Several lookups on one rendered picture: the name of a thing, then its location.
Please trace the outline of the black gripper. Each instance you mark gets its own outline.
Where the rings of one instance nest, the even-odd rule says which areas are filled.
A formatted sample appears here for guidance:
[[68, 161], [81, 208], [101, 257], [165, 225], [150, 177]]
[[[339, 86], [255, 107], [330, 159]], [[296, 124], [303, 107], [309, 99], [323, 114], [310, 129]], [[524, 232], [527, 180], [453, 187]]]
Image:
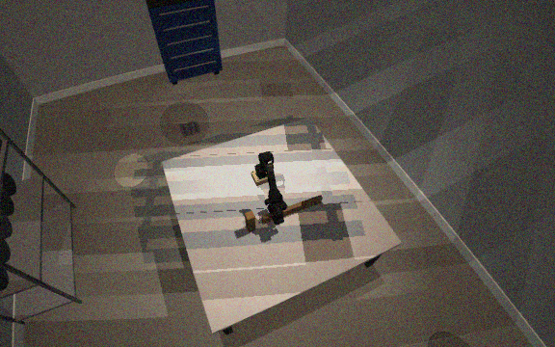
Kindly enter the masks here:
[[[266, 206], [267, 206], [267, 204], [269, 204], [269, 199], [264, 200], [264, 202], [265, 202], [265, 204], [266, 204]], [[273, 211], [272, 211], [272, 208], [270, 207], [270, 204], [268, 205], [267, 209], [268, 209], [268, 211], [269, 211], [272, 215], [274, 215], [274, 214], [273, 214]], [[277, 225], [280, 225], [280, 224], [282, 224], [282, 223], [284, 223], [284, 219], [283, 219], [283, 218], [280, 219], [280, 220], [275, 220], [274, 216], [272, 216], [272, 219], [273, 219], [273, 221], [274, 221], [274, 223], [275, 223], [276, 226], [277, 226]]]

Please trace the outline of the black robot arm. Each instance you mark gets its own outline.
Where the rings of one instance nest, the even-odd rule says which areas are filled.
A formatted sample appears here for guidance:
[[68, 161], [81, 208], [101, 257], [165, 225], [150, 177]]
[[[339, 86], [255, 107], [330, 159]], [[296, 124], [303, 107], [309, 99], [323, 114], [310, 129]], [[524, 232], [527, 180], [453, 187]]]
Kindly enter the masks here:
[[[270, 187], [269, 196], [268, 196], [269, 204], [270, 204], [270, 207], [272, 208], [275, 220], [280, 220], [284, 217], [282, 211], [286, 210], [287, 204], [285, 203], [285, 201], [283, 201], [282, 194], [277, 188], [275, 173], [274, 173], [273, 153], [271, 153], [271, 151], [259, 153], [258, 159], [260, 163], [254, 166], [256, 171], [255, 174], [258, 176], [259, 179], [268, 176], [268, 182]], [[268, 163], [270, 161], [272, 161], [272, 163]]]

